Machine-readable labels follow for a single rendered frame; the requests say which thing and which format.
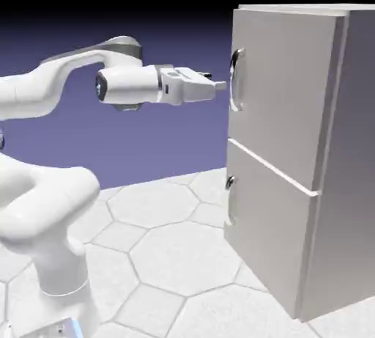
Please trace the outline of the grey cabinet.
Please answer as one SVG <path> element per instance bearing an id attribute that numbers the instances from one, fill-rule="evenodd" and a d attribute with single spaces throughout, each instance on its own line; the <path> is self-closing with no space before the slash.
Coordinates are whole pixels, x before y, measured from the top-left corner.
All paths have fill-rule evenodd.
<path id="1" fill-rule="evenodd" d="M 348 14 L 319 196 L 308 219 L 302 317 L 295 318 L 308 322 L 375 296 L 375 4 L 241 4 L 235 10 L 241 8 Z"/>

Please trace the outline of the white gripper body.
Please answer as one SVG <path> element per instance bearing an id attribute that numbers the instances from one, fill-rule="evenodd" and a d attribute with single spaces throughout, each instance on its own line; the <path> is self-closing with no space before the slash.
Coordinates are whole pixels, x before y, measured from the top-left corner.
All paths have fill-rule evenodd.
<path id="1" fill-rule="evenodd" d="M 174 105 L 195 103 L 215 98 L 215 83 L 203 74 L 188 67 L 175 67 L 177 82 L 174 88 Z"/>

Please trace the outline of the short grey cabinet door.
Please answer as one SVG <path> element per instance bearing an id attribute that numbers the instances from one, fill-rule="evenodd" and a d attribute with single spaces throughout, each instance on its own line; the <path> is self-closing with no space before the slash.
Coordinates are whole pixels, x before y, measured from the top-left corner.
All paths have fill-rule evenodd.
<path id="1" fill-rule="evenodd" d="M 229 175 L 237 179 L 236 223 L 227 219 L 225 239 L 289 316 L 301 318 L 308 219 L 318 192 L 288 181 L 233 139 Z"/>

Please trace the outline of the tall grey cabinet door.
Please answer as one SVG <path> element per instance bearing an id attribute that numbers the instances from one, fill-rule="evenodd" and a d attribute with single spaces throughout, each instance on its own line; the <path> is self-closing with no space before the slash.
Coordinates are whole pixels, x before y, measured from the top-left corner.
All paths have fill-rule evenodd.
<path id="1" fill-rule="evenodd" d="M 318 188 L 348 14 L 241 8 L 232 53 L 245 49 L 242 110 L 229 135 L 309 191 Z"/>

